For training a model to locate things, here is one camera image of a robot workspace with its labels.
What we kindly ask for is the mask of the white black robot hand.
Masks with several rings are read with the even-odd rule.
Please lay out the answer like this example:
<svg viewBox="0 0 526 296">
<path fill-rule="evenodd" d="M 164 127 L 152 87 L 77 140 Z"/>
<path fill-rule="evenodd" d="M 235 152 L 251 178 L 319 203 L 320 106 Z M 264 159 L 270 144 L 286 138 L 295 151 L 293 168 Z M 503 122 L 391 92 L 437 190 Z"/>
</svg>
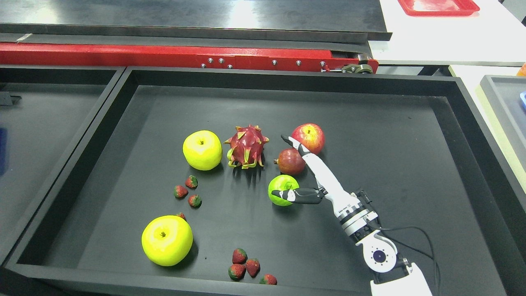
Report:
<svg viewBox="0 0 526 296">
<path fill-rule="evenodd" d="M 310 152 L 306 146 L 291 136 L 282 135 L 281 138 L 299 152 L 310 171 L 314 174 L 318 188 L 272 190 L 272 196 L 293 204 L 319 204 L 325 198 L 331 201 L 334 215 L 340 221 L 346 220 L 348 216 L 353 217 L 366 209 L 357 197 L 344 190 L 336 176 L 320 157 Z"/>
</svg>

